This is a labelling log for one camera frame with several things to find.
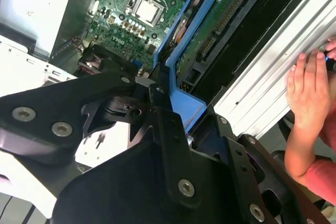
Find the silver screw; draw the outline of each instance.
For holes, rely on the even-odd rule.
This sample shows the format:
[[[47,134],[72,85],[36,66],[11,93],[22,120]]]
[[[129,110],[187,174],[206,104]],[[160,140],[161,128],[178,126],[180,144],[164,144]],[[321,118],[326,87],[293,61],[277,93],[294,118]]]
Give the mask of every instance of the silver screw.
[[[264,222],[265,221],[265,216],[260,207],[258,207],[255,204],[250,205],[250,212],[253,215],[253,217],[258,220],[259,222]]]
[[[51,131],[60,137],[70,136],[72,133],[72,127],[70,124],[65,122],[57,122],[54,123],[51,127]]]
[[[126,78],[126,77],[121,77],[121,80],[122,80],[123,82],[126,82],[126,83],[130,83],[130,82],[131,82],[130,79],[128,79],[128,78]]]
[[[36,112],[28,107],[18,107],[12,111],[12,117],[21,122],[29,122],[36,117]]]
[[[160,92],[160,93],[163,93],[163,94],[164,94],[164,90],[163,90],[163,88],[161,88],[161,87],[157,87],[157,88],[156,88],[156,90],[158,90],[158,92]]]
[[[315,222],[311,219],[307,219],[307,224],[315,224]]]
[[[221,122],[227,124],[227,120],[225,118],[220,118]]]
[[[189,180],[183,178],[178,182],[178,184],[178,188],[184,196],[190,198],[195,195],[195,188]]]
[[[256,141],[255,141],[252,137],[249,137],[249,138],[248,138],[248,141],[249,141],[251,144],[256,144]]]

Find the red shirt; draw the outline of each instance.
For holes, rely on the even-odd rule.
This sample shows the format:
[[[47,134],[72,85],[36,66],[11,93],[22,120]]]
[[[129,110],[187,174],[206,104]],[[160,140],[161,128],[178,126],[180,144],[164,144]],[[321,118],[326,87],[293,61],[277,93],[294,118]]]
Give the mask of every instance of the red shirt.
[[[325,122],[321,138],[336,152],[336,102]],[[336,205],[336,163],[317,160],[307,171],[306,183],[313,193]]]

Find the human hand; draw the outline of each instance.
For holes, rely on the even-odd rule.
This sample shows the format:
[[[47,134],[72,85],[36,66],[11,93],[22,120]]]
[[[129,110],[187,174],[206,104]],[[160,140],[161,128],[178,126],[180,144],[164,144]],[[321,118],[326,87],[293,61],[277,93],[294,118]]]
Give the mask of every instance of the human hand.
[[[336,37],[328,39],[329,44],[326,45],[327,56],[330,59],[336,59]]]
[[[307,67],[306,54],[300,54],[289,71],[288,102],[295,115],[295,127],[318,136],[329,113],[330,95],[324,53],[313,50]]]

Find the cable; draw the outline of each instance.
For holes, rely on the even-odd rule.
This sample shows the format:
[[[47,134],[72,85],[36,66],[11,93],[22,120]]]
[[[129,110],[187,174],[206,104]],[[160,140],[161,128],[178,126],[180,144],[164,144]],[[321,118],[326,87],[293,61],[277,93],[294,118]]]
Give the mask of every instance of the cable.
[[[0,215],[0,220],[2,218],[2,215],[4,215],[4,212],[6,211],[6,207],[8,206],[9,202],[11,201],[13,197],[11,196],[9,200],[7,201],[6,205],[4,206],[4,209],[2,209],[1,215]]]

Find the cpu socket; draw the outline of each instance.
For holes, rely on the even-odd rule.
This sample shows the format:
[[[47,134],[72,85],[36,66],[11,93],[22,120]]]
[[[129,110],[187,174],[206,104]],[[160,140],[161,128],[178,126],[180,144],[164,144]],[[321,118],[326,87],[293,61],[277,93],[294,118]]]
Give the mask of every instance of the cpu socket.
[[[158,23],[163,12],[159,0],[130,0],[125,11],[151,27]]]

